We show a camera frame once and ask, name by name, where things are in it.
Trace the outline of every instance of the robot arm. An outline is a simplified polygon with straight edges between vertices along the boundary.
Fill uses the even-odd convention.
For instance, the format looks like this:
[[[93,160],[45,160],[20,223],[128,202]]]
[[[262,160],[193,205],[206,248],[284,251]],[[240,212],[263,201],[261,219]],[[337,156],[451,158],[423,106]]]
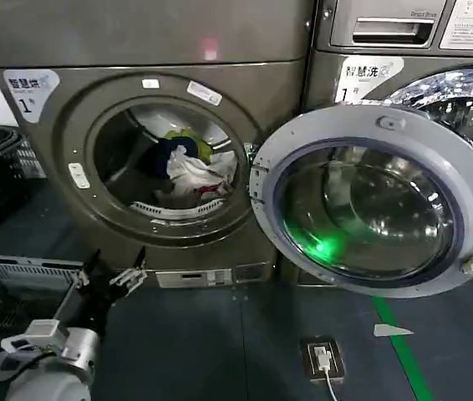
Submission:
[[[89,387],[100,340],[104,336],[110,307],[140,287],[147,277],[145,248],[133,268],[119,275],[109,271],[92,275],[99,252],[79,271],[77,291],[83,303],[65,327],[58,320],[34,320],[27,330],[1,341],[0,352],[40,355],[6,381],[12,382],[7,401],[90,401]],[[38,366],[40,361],[46,363]]]

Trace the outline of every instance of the white cable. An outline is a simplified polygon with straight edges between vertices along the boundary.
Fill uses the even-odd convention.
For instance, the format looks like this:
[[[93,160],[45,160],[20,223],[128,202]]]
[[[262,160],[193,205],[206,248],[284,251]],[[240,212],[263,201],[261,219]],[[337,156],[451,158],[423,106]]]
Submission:
[[[331,398],[333,401],[338,401],[337,397],[335,396],[335,392],[333,391],[333,387],[331,386],[331,378],[329,377],[329,371],[326,371],[326,382],[328,383],[329,393],[331,394]]]
[[[329,377],[329,370],[331,369],[331,360],[333,355],[331,351],[326,350],[325,347],[315,347],[314,352],[318,360],[318,369],[322,370],[326,375],[326,383],[328,384],[329,394],[333,401],[338,401],[331,385],[331,378]]]

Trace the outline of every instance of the green light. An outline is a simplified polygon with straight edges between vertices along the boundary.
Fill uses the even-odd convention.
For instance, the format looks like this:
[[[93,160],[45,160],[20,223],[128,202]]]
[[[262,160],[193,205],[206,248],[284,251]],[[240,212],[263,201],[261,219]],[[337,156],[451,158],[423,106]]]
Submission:
[[[300,226],[289,225],[286,221],[285,227],[303,253],[317,263],[331,265],[343,253],[343,237],[336,233],[317,236]]]
[[[309,256],[317,258],[321,261],[332,261],[334,256],[338,253],[338,241],[334,238],[318,239],[311,236],[316,241],[315,244],[309,244],[303,249]]]

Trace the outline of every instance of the green floor line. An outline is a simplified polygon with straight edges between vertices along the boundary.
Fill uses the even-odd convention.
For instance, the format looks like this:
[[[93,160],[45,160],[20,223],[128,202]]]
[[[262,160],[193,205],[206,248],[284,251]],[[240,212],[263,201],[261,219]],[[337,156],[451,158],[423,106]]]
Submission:
[[[374,307],[378,311],[379,318],[385,324],[391,326],[398,326],[396,319],[394,318],[393,311],[390,306],[383,298],[372,297],[374,300]],[[417,398],[417,401],[434,401],[434,397],[431,395],[430,389],[426,385],[422,372],[413,357],[413,353],[409,349],[405,339],[401,336],[391,336],[390,342],[393,344],[393,348],[398,355],[400,364],[404,369],[405,375],[409,380],[409,384],[413,389],[413,393]]]

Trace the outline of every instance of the white cloth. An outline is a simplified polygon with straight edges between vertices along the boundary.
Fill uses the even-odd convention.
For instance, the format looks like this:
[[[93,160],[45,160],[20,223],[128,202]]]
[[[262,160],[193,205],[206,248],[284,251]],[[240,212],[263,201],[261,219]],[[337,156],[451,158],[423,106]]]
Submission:
[[[219,195],[222,196],[235,178],[238,164],[235,152],[211,155],[209,165],[185,153],[186,148],[179,145],[171,152],[168,160],[166,172],[175,185],[172,195],[187,195],[200,188],[218,185]]]

